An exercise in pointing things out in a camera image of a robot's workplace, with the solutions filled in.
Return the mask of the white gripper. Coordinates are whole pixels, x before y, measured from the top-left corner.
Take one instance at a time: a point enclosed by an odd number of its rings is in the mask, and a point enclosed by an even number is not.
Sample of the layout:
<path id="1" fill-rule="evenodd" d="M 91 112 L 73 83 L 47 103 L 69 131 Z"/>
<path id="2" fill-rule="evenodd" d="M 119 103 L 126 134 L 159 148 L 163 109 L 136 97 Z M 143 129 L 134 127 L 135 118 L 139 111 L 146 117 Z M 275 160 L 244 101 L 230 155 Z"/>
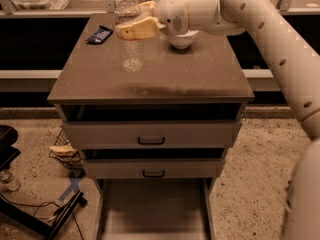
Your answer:
<path id="1" fill-rule="evenodd" d="M 188 31 L 187 0 L 147 1 L 140 3 L 139 7 L 139 16 L 145 18 L 118 24 L 115 32 L 120 39 L 148 39 L 160 31 L 176 36 Z"/>

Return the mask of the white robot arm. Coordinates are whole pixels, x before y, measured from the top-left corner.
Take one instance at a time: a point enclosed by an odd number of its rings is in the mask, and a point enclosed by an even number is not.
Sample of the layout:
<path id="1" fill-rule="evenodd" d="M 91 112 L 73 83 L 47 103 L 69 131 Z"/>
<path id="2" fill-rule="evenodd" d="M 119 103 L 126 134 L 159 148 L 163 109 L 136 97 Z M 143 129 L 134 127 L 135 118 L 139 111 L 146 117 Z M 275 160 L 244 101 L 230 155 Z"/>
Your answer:
<path id="1" fill-rule="evenodd" d="M 320 56 L 270 0 L 158 0 L 116 26 L 124 40 L 162 31 L 244 29 L 255 42 L 297 121 L 311 140 L 289 185 L 281 240 L 320 240 Z"/>

